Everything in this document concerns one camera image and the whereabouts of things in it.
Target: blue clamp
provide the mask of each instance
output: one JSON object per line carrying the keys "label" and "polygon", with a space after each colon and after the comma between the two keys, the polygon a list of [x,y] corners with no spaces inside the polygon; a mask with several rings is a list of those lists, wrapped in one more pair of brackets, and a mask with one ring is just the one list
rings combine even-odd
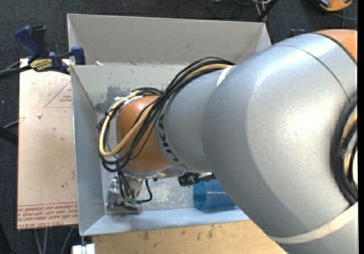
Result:
{"label": "blue clamp", "polygon": [[69,74],[70,65],[63,62],[62,57],[73,56],[75,60],[71,64],[85,65],[86,58],[80,46],[71,48],[70,52],[58,55],[56,52],[46,51],[44,36],[45,26],[30,28],[25,26],[15,34],[18,44],[30,54],[28,56],[28,66],[37,72],[55,71]]}

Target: blue cup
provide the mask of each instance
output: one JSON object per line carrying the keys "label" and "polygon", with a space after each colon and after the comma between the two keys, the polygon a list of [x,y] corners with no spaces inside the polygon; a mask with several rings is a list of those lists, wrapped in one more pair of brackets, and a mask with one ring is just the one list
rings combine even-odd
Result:
{"label": "blue cup", "polygon": [[230,210],[235,203],[215,179],[201,181],[193,186],[193,202],[198,210]]}

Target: white object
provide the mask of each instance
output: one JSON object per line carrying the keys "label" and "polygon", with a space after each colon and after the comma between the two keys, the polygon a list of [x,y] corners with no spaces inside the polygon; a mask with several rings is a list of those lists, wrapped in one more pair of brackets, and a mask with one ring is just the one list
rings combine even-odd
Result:
{"label": "white object", "polygon": [[86,246],[76,245],[72,247],[72,254],[95,254],[95,244],[87,244]]}

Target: yellow cable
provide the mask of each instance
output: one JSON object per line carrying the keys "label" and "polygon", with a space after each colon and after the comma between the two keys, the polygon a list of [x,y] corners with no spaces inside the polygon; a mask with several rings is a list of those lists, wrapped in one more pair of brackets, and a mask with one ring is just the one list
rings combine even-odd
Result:
{"label": "yellow cable", "polygon": [[[197,70],[189,73],[184,79],[195,75],[196,73],[205,71],[205,70],[209,70],[209,69],[225,69],[227,67],[229,67],[231,65],[229,64],[210,64],[201,68],[198,68]],[[111,121],[111,116],[113,116],[113,114],[118,110],[118,108],[120,107],[120,105],[122,105],[126,99],[131,99],[133,97],[133,94],[137,94],[139,92],[139,90],[136,90],[134,92],[132,92],[130,95],[128,95],[126,98],[121,99],[120,101],[118,101],[117,103],[115,103],[111,109],[109,114],[106,116],[105,121],[102,125],[101,128],[101,132],[100,132],[100,137],[99,137],[99,142],[98,142],[98,147],[100,150],[100,154],[103,155],[104,157],[111,157],[114,156],[115,154],[119,153],[119,151],[125,146],[125,144],[131,139],[131,137],[140,129],[140,127],[143,125],[143,122],[145,121],[145,119],[147,118],[147,113],[144,113],[140,119],[137,121],[137,123],[130,129],[130,131],[126,134],[126,136],[120,141],[120,143],[110,152],[106,152],[104,150],[104,136],[105,136],[105,132],[106,132],[106,128],[107,125],[109,124],[109,122]]]}
{"label": "yellow cable", "polygon": [[209,70],[209,69],[225,69],[227,67],[230,67],[231,65],[229,64],[210,64],[201,68],[198,68],[197,70],[191,72],[190,74],[188,74],[185,78],[188,78],[190,76],[195,75],[196,73],[199,73],[201,71],[205,71],[205,70]]}
{"label": "yellow cable", "polygon": [[143,114],[141,116],[141,118],[138,120],[138,122],[130,129],[129,133],[126,134],[126,136],[120,141],[120,143],[112,151],[106,152],[104,150],[104,147],[105,147],[104,136],[105,136],[107,125],[111,121],[111,116],[113,116],[113,114],[117,111],[117,109],[120,107],[120,105],[122,105],[127,99],[132,99],[133,97],[135,97],[135,95],[138,94],[139,92],[140,92],[139,90],[133,91],[126,98],[123,98],[120,101],[118,101],[117,103],[115,103],[111,107],[109,114],[107,114],[105,121],[102,125],[100,137],[98,140],[98,147],[100,150],[100,154],[103,155],[104,157],[111,157],[111,156],[114,156],[115,154],[117,154],[125,146],[125,144],[131,139],[131,136],[135,133],[135,131],[140,129],[144,120],[146,119],[147,114]]}

